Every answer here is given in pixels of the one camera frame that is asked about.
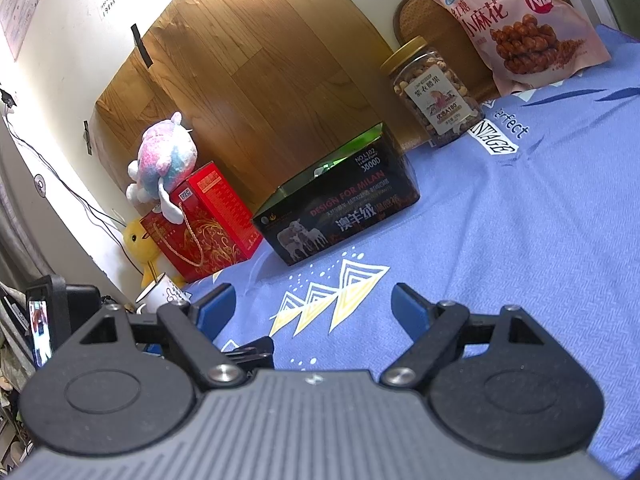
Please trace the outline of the white enamel mug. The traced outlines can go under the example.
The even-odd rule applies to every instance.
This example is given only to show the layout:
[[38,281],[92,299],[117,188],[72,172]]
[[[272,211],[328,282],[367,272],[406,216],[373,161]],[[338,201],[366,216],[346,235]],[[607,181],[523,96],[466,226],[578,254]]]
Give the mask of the white enamel mug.
[[164,304],[188,301],[189,296],[169,276],[163,273],[142,289],[134,304],[137,314],[140,314],[155,313]]

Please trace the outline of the yellow chick plush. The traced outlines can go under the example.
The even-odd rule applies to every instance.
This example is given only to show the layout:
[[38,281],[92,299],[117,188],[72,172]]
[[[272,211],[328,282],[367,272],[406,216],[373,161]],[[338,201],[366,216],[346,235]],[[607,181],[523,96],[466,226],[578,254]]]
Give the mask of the yellow chick plush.
[[126,251],[142,267],[142,289],[155,282],[162,274],[166,274],[179,288],[186,284],[182,275],[166,258],[151,235],[146,232],[141,218],[130,221],[122,232],[122,236]]

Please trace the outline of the red gift bag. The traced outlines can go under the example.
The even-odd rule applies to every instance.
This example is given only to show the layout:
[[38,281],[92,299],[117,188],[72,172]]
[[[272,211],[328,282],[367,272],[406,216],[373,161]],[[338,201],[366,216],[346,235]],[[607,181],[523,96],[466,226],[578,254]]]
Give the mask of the red gift bag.
[[194,171],[169,198],[183,222],[150,212],[142,226],[187,283],[252,258],[262,242],[250,210],[213,162]]

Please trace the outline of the black sheep print box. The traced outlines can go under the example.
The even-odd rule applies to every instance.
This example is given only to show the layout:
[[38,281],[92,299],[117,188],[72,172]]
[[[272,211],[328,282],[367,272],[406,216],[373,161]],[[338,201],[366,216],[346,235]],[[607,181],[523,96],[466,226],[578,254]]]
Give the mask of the black sheep print box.
[[278,186],[253,223],[292,266],[419,198],[408,160],[380,122]]

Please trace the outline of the blue printed tablecloth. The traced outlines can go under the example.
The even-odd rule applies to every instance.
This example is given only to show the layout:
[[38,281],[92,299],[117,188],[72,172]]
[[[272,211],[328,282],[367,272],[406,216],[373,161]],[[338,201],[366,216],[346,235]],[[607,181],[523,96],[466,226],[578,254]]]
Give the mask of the blue printed tablecloth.
[[492,139],[409,160],[420,200],[298,266],[268,244],[221,273],[238,306],[224,349],[270,335],[285,370],[373,373],[409,337],[390,297],[404,282],[480,313],[526,309],[602,388],[591,454],[639,463],[639,44],[600,29],[611,59],[484,104]]

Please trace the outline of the pastel plush toy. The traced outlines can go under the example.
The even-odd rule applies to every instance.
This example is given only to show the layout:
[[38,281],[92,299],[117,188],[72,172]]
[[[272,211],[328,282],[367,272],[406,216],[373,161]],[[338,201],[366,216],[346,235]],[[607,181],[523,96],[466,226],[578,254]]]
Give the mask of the pastel plush toy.
[[157,122],[142,134],[137,158],[128,165],[131,182],[126,197],[133,205],[155,204],[172,224],[181,224],[184,213],[171,201],[170,193],[192,174],[198,149],[191,133],[182,125],[182,115]]

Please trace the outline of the peanut jar with gold lid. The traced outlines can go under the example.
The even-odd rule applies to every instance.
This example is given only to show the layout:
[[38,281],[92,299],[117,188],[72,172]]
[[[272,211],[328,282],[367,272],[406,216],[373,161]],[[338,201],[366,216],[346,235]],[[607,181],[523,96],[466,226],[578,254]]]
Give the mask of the peanut jar with gold lid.
[[468,87],[421,36],[396,50],[380,70],[426,132],[431,148],[459,139],[485,118]]

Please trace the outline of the wooden panel board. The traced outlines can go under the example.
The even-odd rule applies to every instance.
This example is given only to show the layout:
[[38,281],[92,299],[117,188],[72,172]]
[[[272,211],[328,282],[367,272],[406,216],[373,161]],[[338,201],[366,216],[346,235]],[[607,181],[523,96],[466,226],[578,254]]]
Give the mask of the wooden panel board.
[[200,162],[256,209],[379,122],[404,150],[425,141],[389,56],[352,0],[172,0],[96,100],[93,153],[124,188],[143,131],[180,113]]

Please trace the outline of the round woven wooden board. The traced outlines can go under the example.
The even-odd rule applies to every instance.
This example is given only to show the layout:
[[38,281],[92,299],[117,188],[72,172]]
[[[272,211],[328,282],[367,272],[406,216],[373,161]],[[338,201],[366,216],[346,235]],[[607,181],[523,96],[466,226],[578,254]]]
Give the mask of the round woven wooden board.
[[497,99],[492,73],[456,19],[433,0],[400,0],[393,17],[398,44],[420,36],[443,57],[477,102]]

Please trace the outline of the pink twisted snack bag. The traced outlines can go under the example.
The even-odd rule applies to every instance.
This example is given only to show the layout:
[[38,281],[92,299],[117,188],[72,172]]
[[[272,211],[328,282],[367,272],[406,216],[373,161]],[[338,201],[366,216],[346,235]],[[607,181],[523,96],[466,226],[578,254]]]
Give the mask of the pink twisted snack bag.
[[433,0],[462,26],[503,96],[570,78],[611,55],[562,0]]

